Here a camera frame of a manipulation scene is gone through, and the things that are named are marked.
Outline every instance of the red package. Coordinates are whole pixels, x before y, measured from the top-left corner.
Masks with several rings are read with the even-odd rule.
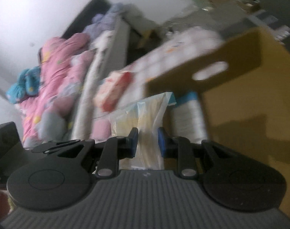
[[[94,104],[103,112],[112,112],[131,81],[130,71],[112,71],[99,87]]]

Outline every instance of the pink bedding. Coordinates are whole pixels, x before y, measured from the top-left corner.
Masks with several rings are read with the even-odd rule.
[[[39,95],[20,104],[25,148],[32,148],[43,141],[59,140],[65,133],[65,116],[73,107],[95,52],[74,54],[88,40],[87,34],[76,33],[68,40],[52,38],[43,46]]]

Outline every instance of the checkered cloth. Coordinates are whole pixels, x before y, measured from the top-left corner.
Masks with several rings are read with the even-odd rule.
[[[134,80],[119,100],[117,108],[145,98],[144,87],[147,81],[188,60],[209,53],[222,43],[223,40],[218,33],[204,30],[201,27],[189,28],[176,35],[162,46],[124,68],[124,70],[134,72]],[[107,114],[107,112],[101,112],[100,109],[96,108],[93,120]]]

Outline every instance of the plastic bag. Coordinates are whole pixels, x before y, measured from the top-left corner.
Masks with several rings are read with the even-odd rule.
[[[164,169],[158,146],[157,132],[162,126],[167,106],[176,104],[172,92],[154,95],[120,108],[109,114],[112,136],[127,136],[132,127],[138,128],[135,157],[120,160],[120,169]]]

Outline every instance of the pink object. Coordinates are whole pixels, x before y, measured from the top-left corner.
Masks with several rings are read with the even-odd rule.
[[[94,104],[103,112],[113,111],[131,81],[130,71],[112,71],[100,86],[93,99]]]
[[[61,117],[70,112],[76,95],[72,90],[81,85],[95,53],[85,51],[78,56],[73,55],[85,46],[88,40],[87,34],[76,33],[68,40],[52,38],[43,46],[40,74],[42,85],[39,95],[20,104],[20,109],[24,112],[23,142],[28,137],[38,141],[44,140],[38,138],[35,126],[41,121],[45,110],[56,111]]]
[[[111,136],[111,124],[108,119],[96,120],[92,128],[91,139],[103,141]]]

